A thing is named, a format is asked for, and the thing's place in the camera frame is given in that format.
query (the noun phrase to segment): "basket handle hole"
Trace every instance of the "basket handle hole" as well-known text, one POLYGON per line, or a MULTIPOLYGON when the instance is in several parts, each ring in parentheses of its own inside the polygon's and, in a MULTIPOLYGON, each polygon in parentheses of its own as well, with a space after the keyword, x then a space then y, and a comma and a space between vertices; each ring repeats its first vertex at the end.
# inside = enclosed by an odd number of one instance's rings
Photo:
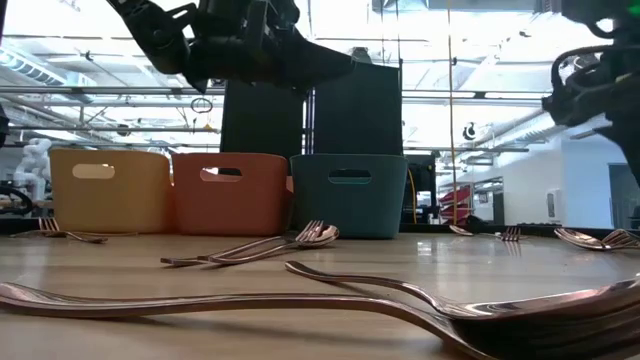
POLYGON ((371 182, 368 170, 339 169, 329 172, 329 182, 332 184, 366 185, 371 182))
POLYGON ((71 172, 78 179, 109 180, 116 175, 116 168, 109 164, 78 164, 71 172))
POLYGON ((208 167, 200 170, 200 179, 204 182, 238 182, 242 177, 240 169, 208 167))

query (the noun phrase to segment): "fork tines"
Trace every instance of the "fork tines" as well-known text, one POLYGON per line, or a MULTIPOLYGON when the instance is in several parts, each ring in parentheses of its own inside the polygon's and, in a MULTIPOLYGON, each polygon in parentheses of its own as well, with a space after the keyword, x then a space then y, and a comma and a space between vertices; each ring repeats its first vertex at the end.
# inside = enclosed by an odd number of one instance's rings
POLYGON ((522 235, 522 229, 517 226, 510 226, 504 233, 502 233, 501 240, 518 242, 520 241, 520 235, 522 235))
POLYGON ((637 246, 638 241, 625 230, 615 230, 601 240, 603 245, 614 247, 637 246))

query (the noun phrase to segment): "yellow cable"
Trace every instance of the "yellow cable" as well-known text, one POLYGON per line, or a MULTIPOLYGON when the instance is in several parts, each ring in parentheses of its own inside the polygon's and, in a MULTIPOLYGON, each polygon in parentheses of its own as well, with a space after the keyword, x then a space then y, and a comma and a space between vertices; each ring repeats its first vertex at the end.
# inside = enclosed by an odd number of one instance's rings
POLYGON ((458 224, 458 179, 456 174, 456 147, 453 140, 453 40, 451 35, 451 2, 447 0, 447 22, 449 24, 449 122, 451 125, 451 162, 453 163, 453 224, 458 224))
POLYGON ((416 214, 416 197, 418 193, 416 193, 416 184, 413 182, 413 174, 411 173, 411 169, 409 169, 409 180, 411 181, 411 197, 413 198, 413 223, 418 223, 418 215, 416 214))

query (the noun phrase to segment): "wooden table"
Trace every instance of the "wooden table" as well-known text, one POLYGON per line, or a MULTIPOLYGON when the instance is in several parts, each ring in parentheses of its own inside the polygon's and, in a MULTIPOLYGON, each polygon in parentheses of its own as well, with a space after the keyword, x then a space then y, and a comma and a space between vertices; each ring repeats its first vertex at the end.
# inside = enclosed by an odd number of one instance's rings
MULTIPOLYGON (((459 301, 501 301, 598 287, 631 278, 640 253, 600 254, 559 240, 520 251, 488 238, 400 235, 338 241, 334 248, 213 269, 166 269, 162 256, 221 250, 246 239, 113 238, 96 246, 64 239, 0 238, 0 281, 69 295, 156 297, 254 292, 345 293, 287 273, 283 260, 320 270, 404 279, 459 301)), ((373 291, 418 304, 403 294, 373 291)), ((2 359, 464 359, 439 339, 382 315, 251 310, 127 321, 66 320, 0 313, 2 359)))

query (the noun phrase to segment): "black robotic arm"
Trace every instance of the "black robotic arm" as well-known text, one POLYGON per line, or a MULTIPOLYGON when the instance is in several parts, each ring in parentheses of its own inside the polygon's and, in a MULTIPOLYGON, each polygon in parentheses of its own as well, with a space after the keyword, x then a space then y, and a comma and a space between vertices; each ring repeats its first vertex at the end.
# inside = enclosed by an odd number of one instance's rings
POLYGON ((556 124, 566 126, 604 113, 611 126, 594 131, 620 146, 640 184, 640 0, 563 0, 562 15, 613 44, 560 55, 551 69, 553 94, 543 107, 556 124), (603 19, 613 20, 613 31, 598 26, 603 19), (590 60, 563 81, 560 67, 580 56, 590 60))
POLYGON ((183 74, 202 93, 209 79, 306 92, 355 66, 350 56, 304 39, 293 0, 200 0, 169 11, 149 0, 107 1, 158 71, 183 74), (194 39, 184 36, 187 26, 194 39))

